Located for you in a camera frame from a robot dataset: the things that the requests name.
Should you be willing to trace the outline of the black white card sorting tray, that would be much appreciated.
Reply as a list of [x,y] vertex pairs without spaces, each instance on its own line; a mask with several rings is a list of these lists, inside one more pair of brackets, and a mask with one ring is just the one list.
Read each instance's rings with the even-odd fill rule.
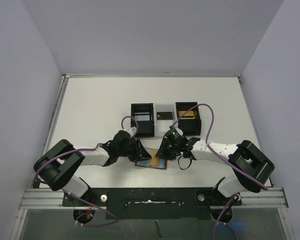
[[[197,102],[174,102],[174,103],[132,103],[130,113],[133,119],[130,125],[134,127],[138,124],[136,137],[138,138],[161,138],[170,129],[170,126],[178,121],[174,126],[180,129],[185,136],[199,136],[201,134],[202,121]],[[178,111],[197,111],[196,119],[181,119]],[[157,120],[157,112],[172,112],[173,120]],[[148,113],[151,117],[149,121],[136,121],[134,115],[137,113]]]

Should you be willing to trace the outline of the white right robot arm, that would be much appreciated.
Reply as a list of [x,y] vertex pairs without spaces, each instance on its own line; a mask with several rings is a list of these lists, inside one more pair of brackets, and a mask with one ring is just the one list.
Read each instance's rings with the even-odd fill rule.
[[177,157],[205,160],[232,168],[234,173],[223,177],[212,192],[213,200],[220,205],[244,190],[253,193],[267,191],[266,182],[275,169],[269,158],[249,140],[239,144],[221,144],[199,137],[187,138],[177,128],[166,132],[155,156],[165,160],[175,160]]

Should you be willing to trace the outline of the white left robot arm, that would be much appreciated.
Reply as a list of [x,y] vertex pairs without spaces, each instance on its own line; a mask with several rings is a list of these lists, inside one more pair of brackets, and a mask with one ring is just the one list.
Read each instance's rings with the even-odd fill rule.
[[135,127],[122,129],[112,140],[90,148],[75,148],[68,140],[62,139],[34,164],[35,177],[41,178],[41,183],[53,191],[62,190],[74,195],[74,200],[85,206],[90,203],[92,193],[90,186],[75,176],[80,166],[108,167],[119,158],[128,158],[131,162],[152,158],[135,133]]

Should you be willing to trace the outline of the brown leather card holder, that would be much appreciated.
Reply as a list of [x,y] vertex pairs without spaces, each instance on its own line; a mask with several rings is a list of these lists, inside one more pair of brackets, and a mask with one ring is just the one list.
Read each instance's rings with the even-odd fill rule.
[[168,166],[168,161],[163,158],[156,157],[158,152],[157,149],[154,148],[145,148],[148,154],[150,154],[151,159],[141,160],[136,162],[134,165],[136,167],[149,168],[149,169],[157,169],[157,170],[166,170]]

